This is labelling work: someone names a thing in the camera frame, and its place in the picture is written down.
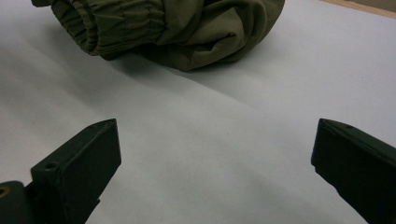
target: wooden edge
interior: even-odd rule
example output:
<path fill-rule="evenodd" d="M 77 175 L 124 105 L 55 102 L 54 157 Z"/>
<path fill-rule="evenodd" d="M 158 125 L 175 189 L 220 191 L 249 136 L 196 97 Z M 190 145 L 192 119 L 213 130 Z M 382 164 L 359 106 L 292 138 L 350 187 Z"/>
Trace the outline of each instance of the wooden edge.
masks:
<path fill-rule="evenodd" d="M 346 0 L 321 0 L 321 1 L 335 4 L 335 5 L 342 6 L 342 7 L 350 7 L 353 9 L 357 9 L 359 11 L 365 11 L 365 12 L 373 13 L 376 15 L 396 19 L 395 12 L 386 11 L 384 9 L 380 9 L 380 8 L 376 8 L 376 7 L 367 7 L 365 5 L 357 4 L 354 2 L 348 2 Z"/>

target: jacket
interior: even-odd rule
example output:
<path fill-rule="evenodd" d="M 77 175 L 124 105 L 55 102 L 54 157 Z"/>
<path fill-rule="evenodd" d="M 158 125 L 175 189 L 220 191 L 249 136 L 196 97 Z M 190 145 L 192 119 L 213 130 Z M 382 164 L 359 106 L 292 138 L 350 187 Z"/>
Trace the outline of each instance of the jacket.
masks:
<path fill-rule="evenodd" d="M 32 0 L 50 6 L 85 52 L 113 59 L 134 50 L 187 71 L 240 59 L 259 44 L 284 0 Z"/>

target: elastic cuff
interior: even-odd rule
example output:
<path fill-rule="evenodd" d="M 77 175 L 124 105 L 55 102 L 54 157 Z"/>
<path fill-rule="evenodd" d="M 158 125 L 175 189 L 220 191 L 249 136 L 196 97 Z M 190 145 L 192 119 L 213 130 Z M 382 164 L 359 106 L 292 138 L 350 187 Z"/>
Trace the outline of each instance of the elastic cuff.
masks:
<path fill-rule="evenodd" d="M 61 25 L 91 55 L 153 43 L 164 29 L 162 0 L 50 0 L 50 4 Z"/>

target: white table surface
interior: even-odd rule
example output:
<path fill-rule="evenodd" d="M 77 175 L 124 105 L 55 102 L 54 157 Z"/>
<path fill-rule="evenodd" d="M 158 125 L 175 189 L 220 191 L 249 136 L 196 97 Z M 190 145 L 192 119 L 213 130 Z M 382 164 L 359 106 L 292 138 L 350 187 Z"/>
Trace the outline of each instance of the white table surface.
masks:
<path fill-rule="evenodd" d="M 118 120 L 122 166 L 89 224 L 365 221 L 315 173 L 319 118 L 396 146 L 396 20 L 288 0 L 238 63 L 191 73 L 80 50 L 48 7 L 0 3 L 0 182 Z"/>

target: cloth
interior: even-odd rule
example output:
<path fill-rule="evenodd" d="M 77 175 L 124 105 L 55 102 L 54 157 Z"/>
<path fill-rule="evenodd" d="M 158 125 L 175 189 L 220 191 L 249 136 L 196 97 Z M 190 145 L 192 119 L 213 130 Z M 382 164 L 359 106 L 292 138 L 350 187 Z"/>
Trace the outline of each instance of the cloth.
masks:
<path fill-rule="evenodd" d="M 232 62 L 269 33 L 284 0 L 32 0 L 51 9 L 90 55 L 127 50 L 191 70 Z"/>

